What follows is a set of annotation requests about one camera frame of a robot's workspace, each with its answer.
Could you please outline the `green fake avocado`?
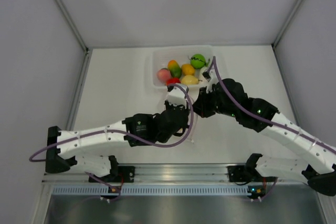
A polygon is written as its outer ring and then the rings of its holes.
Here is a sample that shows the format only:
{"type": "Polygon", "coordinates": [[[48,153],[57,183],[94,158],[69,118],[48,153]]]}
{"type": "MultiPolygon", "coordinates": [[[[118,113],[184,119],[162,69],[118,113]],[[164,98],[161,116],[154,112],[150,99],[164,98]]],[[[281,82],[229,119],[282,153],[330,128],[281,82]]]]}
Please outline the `green fake avocado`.
{"type": "Polygon", "coordinates": [[[182,76],[182,69],[175,60],[169,61],[167,64],[167,68],[173,78],[180,78],[182,76]]]}

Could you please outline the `orange fake fruit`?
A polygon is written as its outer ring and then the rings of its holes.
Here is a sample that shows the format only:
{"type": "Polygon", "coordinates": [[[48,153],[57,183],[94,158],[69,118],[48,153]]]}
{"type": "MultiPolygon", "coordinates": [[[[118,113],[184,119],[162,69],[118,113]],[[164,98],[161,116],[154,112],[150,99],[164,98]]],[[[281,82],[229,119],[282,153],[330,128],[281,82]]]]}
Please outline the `orange fake fruit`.
{"type": "Polygon", "coordinates": [[[181,66],[182,74],[187,75],[195,75],[195,68],[191,64],[183,64],[181,66]]]}

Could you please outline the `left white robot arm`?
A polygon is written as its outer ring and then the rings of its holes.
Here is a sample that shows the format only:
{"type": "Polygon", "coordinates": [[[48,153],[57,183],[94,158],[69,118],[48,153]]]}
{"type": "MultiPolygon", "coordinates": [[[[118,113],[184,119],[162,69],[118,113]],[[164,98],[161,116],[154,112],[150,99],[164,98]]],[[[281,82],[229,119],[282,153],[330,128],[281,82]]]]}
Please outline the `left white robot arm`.
{"type": "Polygon", "coordinates": [[[156,114],[138,113],[114,124],[84,131],[48,129],[45,171],[64,173],[74,167],[108,182],[117,179],[116,158],[110,153],[117,147],[163,145],[173,136],[182,136],[189,127],[188,102],[165,101],[165,110],[156,114]]]}

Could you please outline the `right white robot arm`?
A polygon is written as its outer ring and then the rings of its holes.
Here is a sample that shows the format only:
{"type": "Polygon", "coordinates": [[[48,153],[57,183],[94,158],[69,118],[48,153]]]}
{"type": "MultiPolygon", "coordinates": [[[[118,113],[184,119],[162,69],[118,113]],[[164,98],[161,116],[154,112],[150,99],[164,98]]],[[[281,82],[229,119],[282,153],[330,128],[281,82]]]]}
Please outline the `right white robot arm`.
{"type": "Polygon", "coordinates": [[[297,155],[295,159],[253,153],[245,164],[250,180],[278,177],[296,180],[326,196],[335,196],[335,147],[320,141],[260,98],[250,98],[243,86],[224,79],[200,88],[193,109],[202,118],[233,117],[241,126],[267,136],[297,155]]]}

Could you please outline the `pink fake peach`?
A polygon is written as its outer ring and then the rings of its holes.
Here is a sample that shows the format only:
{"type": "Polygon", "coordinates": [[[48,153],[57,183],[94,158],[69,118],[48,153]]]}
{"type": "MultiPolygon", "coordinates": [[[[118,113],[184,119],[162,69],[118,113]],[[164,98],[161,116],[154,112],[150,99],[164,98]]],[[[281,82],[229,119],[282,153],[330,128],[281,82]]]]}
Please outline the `pink fake peach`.
{"type": "Polygon", "coordinates": [[[156,73],[156,76],[157,76],[158,80],[162,83],[166,83],[169,79],[171,79],[171,73],[167,68],[160,69],[156,73]]]}

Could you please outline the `red fake apple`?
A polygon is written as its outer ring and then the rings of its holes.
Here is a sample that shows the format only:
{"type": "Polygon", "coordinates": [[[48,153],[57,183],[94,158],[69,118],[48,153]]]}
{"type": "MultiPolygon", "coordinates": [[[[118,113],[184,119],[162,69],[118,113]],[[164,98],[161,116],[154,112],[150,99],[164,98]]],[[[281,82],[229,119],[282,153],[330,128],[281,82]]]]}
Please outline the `red fake apple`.
{"type": "Polygon", "coordinates": [[[171,85],[171,84],[176,84],[176,83],[181,83],[179,78],[170,78],[166,81],[166,85],[171,85]]]}

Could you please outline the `clear zip top bag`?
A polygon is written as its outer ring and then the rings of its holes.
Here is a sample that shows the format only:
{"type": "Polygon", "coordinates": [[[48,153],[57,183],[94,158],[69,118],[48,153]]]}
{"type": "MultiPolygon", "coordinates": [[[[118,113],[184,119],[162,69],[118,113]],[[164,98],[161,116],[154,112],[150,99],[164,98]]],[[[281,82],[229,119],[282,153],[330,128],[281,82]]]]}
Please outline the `clear zip top bag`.
{"type": "Polygon", "coordinates": [[[191,144],[195,144],[195,130],[197,127],[197,122],[199,115],[195,113],[194,109],[192,108],[193,103],[195,100],[193,97],[187,92],[187,96],[185,98],[186,100],[186,105],[188,106],[190,112],[188,115],[188,124],[187,128],[185,129],[185,132],[182,136],[182,140],[185,142],[189,142],[191,144]]]}

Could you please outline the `pale yellow fake pear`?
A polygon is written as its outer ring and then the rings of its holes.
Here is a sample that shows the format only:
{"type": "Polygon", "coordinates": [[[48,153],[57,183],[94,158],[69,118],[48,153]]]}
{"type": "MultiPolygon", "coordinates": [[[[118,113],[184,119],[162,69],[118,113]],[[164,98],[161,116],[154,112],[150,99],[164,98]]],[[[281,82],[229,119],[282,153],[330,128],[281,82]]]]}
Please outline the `pale yellow fake pear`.
{"type": "Polygon", "coordinates": [[[182,79],[181,79],[181,84],[184,85],[197,85],[199,84],[200,80],[199,78],[193,76],[193,75],[185,75],[182,79]]]}

